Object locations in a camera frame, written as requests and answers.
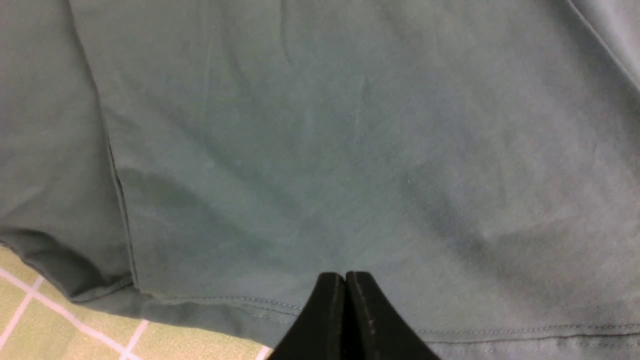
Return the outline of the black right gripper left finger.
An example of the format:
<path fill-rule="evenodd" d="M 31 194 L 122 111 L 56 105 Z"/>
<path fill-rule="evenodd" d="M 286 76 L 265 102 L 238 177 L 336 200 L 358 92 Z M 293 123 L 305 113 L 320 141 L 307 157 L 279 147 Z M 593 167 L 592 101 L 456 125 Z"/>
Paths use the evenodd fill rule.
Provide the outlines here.
<path fill-rule="evenodd" d="M 345 312 L 345 280 L 321 273 L 310 297 L 270 360 L 340 360 Z"/>

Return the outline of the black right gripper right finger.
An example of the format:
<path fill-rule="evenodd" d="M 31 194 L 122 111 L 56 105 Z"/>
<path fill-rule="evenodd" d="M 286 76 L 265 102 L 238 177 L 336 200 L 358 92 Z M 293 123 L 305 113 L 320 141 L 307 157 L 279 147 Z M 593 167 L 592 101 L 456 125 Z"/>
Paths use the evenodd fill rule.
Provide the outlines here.
<path fill-rule="evenodd" d="M 368 272 L 346 273 L 346 360 L 439 360 Z"/>

